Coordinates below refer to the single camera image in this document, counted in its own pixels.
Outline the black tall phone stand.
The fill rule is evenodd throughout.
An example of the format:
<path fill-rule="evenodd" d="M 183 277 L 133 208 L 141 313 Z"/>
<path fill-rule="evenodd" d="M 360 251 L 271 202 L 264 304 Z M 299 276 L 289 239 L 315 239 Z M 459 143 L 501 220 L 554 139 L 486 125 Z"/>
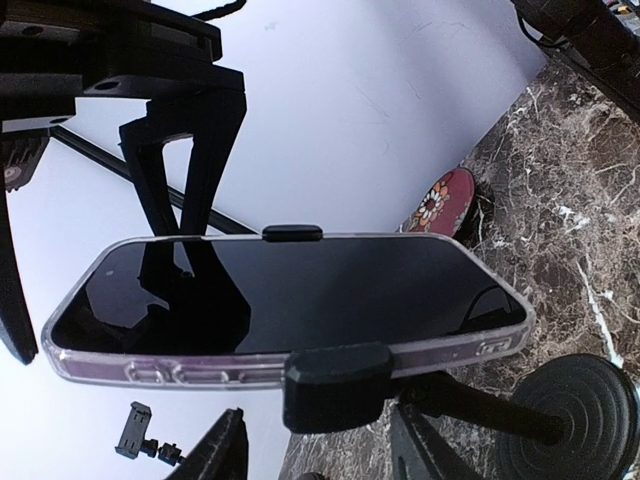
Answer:
<path fill-rule="evenodd" d="M 183 463 L 185 457 L 175 444 L 160 445 L 157 439 L 146 437 L 151 418 L 152 411 L 149 406 L 137 401 L 132 402 L 121 436 L 114 447 L 115 452 L 131 460 L 144 454 L 170 466 Z"/>

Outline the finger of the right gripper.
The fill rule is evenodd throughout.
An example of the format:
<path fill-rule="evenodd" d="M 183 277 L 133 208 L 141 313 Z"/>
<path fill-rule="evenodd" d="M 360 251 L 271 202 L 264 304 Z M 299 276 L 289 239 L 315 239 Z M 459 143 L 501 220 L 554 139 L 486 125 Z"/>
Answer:
<path fill-rule="evenodd" d="M 1 192 L 1 340 L 22 364 L 38 353 L 11 234 L 6 194 Z"/>

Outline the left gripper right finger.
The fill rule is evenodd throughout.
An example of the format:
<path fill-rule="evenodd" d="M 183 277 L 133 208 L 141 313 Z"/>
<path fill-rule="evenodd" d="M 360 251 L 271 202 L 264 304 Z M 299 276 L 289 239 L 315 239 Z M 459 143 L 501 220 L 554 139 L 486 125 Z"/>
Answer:
<path fill-rule="evenodd" d="M 480 480 L 416 407 L 396 404 L 390 420 L 394 479 Z"/>

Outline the phone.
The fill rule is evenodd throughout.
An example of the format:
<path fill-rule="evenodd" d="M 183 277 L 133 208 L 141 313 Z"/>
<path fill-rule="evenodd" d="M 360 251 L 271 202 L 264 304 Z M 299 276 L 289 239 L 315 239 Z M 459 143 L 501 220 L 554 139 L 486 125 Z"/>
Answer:
<path fill-rule="evenodd" d="M 138 238 L 104 250 L 46 322 L 55 372 L 89 384 L 278 387 L 290 354 L 381 343 L 394 377 L 521 350 L 532 306 L 452 238 Z"/>

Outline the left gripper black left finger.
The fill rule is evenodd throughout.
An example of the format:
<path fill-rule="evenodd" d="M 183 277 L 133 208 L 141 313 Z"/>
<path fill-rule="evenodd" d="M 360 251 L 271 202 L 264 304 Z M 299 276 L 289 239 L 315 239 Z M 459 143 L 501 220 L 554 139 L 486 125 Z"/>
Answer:
<path fill-rule="evenodd" d="M 206 432 L 169 480 L 244 480 L 249 442 L 242 409 L 227 409 Z"/>

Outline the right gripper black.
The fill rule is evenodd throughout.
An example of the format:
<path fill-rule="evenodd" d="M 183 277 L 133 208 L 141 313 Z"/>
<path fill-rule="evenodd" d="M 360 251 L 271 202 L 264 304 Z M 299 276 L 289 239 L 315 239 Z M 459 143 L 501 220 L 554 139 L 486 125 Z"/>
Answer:
<path fill-rule="evenodd" d="M 151 100 L 119 128 L 122 153 L 126 142 L 165 150 L 201 139 L 224 173 L 247 102 L 243 92 L 201 92 L 245 89 L 221 57 L 219 28 L 150 2 L 4 1 L 1 132 L 52 128 L 75 115 L 78 98 Z"/>

